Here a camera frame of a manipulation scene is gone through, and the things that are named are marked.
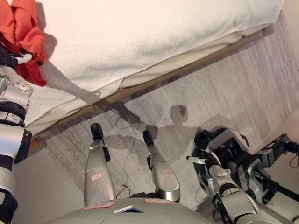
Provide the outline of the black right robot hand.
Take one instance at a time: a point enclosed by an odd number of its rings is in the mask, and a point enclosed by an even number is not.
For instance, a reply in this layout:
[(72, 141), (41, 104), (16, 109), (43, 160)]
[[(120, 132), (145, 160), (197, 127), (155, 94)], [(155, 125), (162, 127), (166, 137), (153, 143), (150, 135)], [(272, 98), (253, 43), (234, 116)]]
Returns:
[(186, 159), (192, 163), (204, 165), (207, 168), (213, 165), (220, 165), (218, 157), (214, 153), (201, 149), (198, 151), (198, 156), (187, 156)]

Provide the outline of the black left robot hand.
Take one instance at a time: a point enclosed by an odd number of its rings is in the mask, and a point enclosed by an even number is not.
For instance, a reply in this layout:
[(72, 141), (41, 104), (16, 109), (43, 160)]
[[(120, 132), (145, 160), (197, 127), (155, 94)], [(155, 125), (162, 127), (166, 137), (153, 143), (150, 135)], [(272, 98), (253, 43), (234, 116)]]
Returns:
[(16, 68), (19, 64), (25, 64), (32, 59), (32, 54), (29, 52), (14, 53), (10, 51), (9, 41), (0, 34), (0, 65)]

